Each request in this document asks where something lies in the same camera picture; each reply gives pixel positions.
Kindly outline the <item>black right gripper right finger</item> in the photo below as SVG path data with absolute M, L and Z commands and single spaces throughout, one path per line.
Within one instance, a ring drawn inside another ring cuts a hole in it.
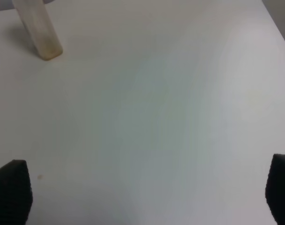
M 285 225 L 285 155 L 274 154 L 265 188 L 265 198 L 278 225 Z

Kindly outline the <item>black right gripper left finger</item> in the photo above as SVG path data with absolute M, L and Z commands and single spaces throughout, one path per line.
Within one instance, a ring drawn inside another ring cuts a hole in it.
M 12 160 L 0 168 L 0 225 L 26 224 L 33 193 L 25 160 Z

